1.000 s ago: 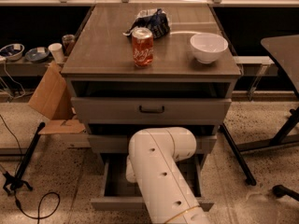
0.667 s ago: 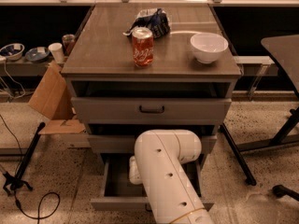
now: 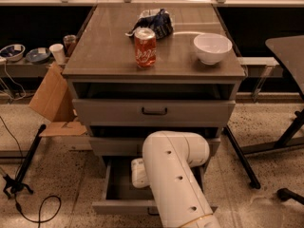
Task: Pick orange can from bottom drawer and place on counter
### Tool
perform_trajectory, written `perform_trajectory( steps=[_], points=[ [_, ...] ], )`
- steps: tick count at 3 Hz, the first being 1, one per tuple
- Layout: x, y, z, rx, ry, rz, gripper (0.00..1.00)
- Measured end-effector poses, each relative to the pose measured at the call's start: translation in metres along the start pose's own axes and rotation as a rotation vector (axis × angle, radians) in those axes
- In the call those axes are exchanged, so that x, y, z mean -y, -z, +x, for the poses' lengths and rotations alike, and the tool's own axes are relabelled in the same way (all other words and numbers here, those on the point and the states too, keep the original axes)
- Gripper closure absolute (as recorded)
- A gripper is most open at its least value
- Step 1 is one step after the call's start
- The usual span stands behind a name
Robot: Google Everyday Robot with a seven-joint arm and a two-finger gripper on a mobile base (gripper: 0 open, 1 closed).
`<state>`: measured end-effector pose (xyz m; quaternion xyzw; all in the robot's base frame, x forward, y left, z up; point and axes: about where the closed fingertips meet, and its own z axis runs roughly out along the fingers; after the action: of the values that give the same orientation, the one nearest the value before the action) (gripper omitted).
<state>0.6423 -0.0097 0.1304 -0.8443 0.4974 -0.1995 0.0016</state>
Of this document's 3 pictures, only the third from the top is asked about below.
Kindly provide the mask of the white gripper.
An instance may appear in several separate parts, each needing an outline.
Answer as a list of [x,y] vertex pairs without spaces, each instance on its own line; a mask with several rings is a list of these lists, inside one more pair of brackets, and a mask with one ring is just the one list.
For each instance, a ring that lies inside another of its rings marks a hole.
[[149,185],[142,158],[137,158],[131,162],[132,184],[136,188],[144,188]]

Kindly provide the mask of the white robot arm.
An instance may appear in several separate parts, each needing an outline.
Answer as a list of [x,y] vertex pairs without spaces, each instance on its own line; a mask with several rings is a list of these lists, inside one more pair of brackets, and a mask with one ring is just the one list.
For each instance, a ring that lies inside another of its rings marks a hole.
[[132,184],[148,186],[164,228],[221,228],[192,169],[210,157],[208,142],[190,132],[158,131],[131,162]]

